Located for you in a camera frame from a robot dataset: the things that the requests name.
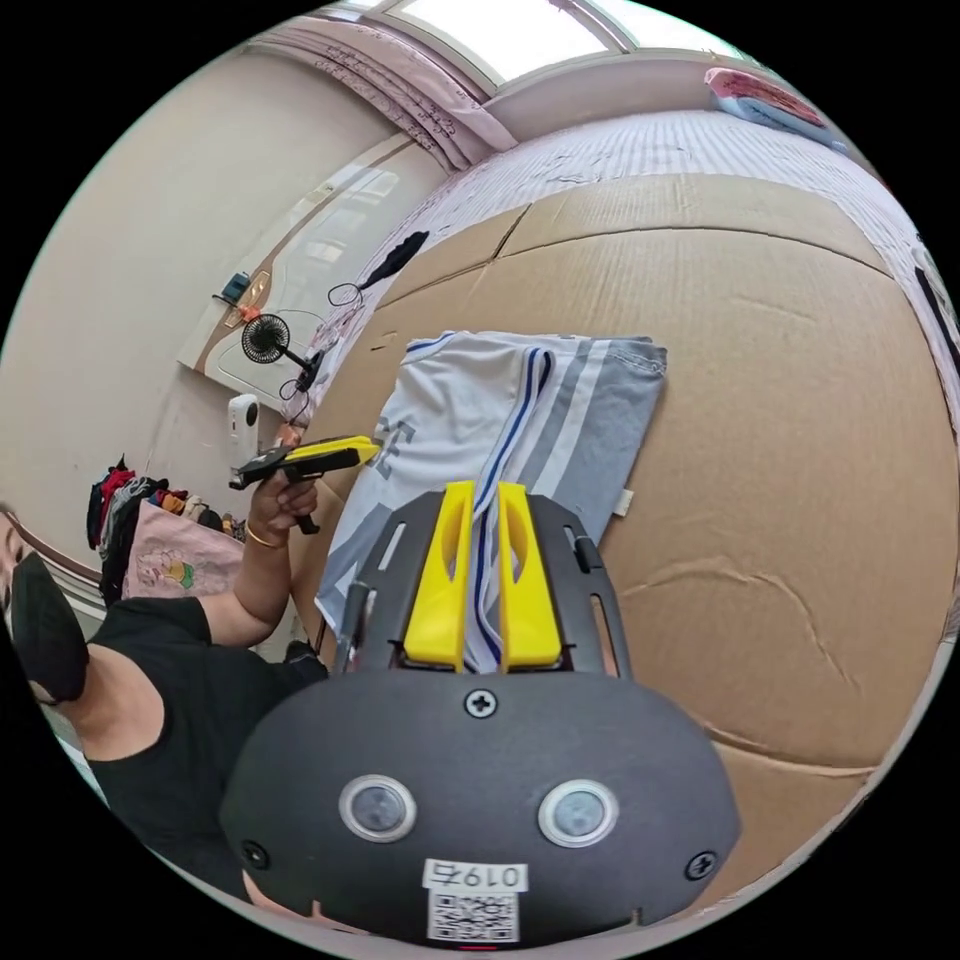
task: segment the blue stripe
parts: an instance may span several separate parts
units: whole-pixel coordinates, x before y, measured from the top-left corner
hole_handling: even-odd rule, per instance
[[[417,350],[426,350],[427,347],[435,347],[438,343],[443,343],[444,340],[449,340],[455,335],[455,333],[456,331],[454,331],[454,333],[445,333],[442,337],[437,337],[436,340],[417,340],[407,347],[407,353],[414,353]]]
[[[510,449],[510,444],[513,442],[513,438],[516,436],[517,430],[520,429],[520,422],[523,420],[523,416],[527,412],[527,408],[530,406],[531,394],[533,392],[533,381],[531,377],[533,375],[534,363],[539,355],[539,350],[531,350],[530,356],[527,357],[527,383],[523,394],[523,403],[520,404],[520,409],[517,411],[517,415],[514,418],[513,423],[510,425],[510,430],[507,432],[506,439],[494,458],[493,465],[490,468],[490,473],[487,475],[487,482],[483,485],[483,489],[480,491],[480,496],[474,501],[474,509],[483,503],[483,501],[487,498],[487,494],[490,493],[490,487],[496,481],[497,471],[500,469],[500,464],[503,462],[503,458]]]
[[[537,358],[540,356],[540,350],[531,350],[530,355],[527,357],[527,371],[526,371],[526,386],[524,389],[523,402],[520,404],[520,409],[517,411],[517,415],[514,417],[513,423],[510,426],[509,431],[507,432],[506,439],[504,440],[503,445],[500,447],[499,452],[493,461],[493,466],[490,469],[490,473],[487,476],[487,482],[484,484],[483,490],[481,491],[480,496],[474,502],[474,509],[483,503],[486,499],[487,494],[490,492],[491,484],[496,480],[497,473],[500,469],[500,464],[503,461],[504,456],[507,451],[510,449],[510,444],[513,442],[513,438],[516,436],[517,430],[520,429],[520,424],[523,421],[523,418],[530,406],[531,394],[533,392],[533,368],[536,364]],[[550,376],[550,370],[553,366],[553,358],[549,353],[544,354],[544,367],[543,372],[540,375],[540,380],[537,384],[537,396],[543,392],[543,388],[546,385],[547,378]],[[500,647],[497,644],[496,640],[490,635],[487,631],[487,628],[483,624],[482,620],[482,608],[483,608],[483,560],[486,555],[486,546],[487,546],[487,519],[489,516],[489,508],[484,510],[482,516],[480,517],[480,536],[477,540],[477,576],[476,582],[474,583],[473,589],[473,612],[476,617],[477,627],[480,630],[481,635],[487,647],[490,650],[490,653],[493,655],[494,661],[499,665],[500,664]]]
[[[473,612],[477,619],[477,627],[480,629],[480,633],[483,635],[483,639],[487,644],[487,647],[490,650],[490,653],[493,655],[494,662],[497,666],[500,665],[500,647],[497,645],[497,641],[487,632],[487,628],[483,625],[483,621],[480,619],[480,608],[482,606],[482,598],[480,596],[483,590],[483,576],[482,576],[482,566],[483,566],[483,557],[486,553],[487,546],[487,514],[489,511],[484,510],[483,516],[480,518],[480,537],[477,541],[477,578],[476,582],[473,585]]]

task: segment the face mask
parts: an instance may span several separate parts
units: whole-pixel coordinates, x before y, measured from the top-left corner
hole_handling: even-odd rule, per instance
[[[87,644],[76,614],[37,553],[13,570],[9,622],[27,679],[46,690],[51,706],[77,700],[87,677]]]

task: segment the person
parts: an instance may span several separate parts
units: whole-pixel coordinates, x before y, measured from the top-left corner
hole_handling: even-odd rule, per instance
[[[257,723],[327,676],[307,644],[291,644],[283,663],[252,649],[286,610],[290,529],[316,506],[312,481],[264,480],[232,590],[121,600],[89,643],[43,559],[0,512],[4,615],[35,699],[72,725],[107,805],[145,846],[266,908],[282,909],[244,873],[218,814]]]

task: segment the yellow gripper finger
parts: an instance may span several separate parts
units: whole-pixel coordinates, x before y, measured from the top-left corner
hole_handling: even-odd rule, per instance
[[[380,452],[380,447],[369,437],[336,437],[333,440],[319,440],[316,443],[305,443],[295,450],[291,450],[285,460],[296,463],[309,457],[326,456],[330,453],[340,453],[343,450],[356,450],[361,463],[366,463]]]
[[[503,639],[500,671],[550,667],[560,658],[560,630],[527,492],[521,484],[501,483],[498,499],[500,636]]]
[[[447,484],[403,640],[407,659],[463,672],[473,483]]]

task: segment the jersey number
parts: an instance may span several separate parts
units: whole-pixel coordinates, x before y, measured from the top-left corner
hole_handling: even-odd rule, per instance
[[[386,417],[380,417],[377,420],[377,432],[373,437],[373,442],[379,445],[380,452],[370,461],[370,466],[384,480],[389,480],[393,473],[390,459],[400,454],[401,443],[409,443],[416,434],[417,431],[404,420],[390,423]]]

